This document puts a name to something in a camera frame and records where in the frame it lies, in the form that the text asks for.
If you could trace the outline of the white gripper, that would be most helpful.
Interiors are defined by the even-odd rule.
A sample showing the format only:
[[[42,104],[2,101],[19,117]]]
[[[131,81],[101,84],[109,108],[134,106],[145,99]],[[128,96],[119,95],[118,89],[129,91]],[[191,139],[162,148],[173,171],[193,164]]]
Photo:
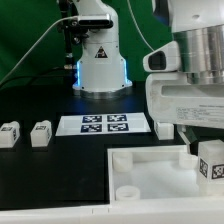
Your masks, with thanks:
[[[223,84],[191,85],[182,73],[156,73],[147,77],[145,90],[151,118],[178,124],[189,154],[198,153],[198,139],[190,126],[224,129]]]

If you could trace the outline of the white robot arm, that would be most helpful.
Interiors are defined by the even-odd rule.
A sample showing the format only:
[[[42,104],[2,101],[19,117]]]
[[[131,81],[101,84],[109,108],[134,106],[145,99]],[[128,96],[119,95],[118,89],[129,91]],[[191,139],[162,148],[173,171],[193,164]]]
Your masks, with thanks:
[[[83,30],[75,91],[110,98],[132,86],[119,52],[118,15],[102,0],[72,0]],[[151,0],[173,40],[143,58],[148,112],[161,140],[176,127],[224,129],[224,0]]]

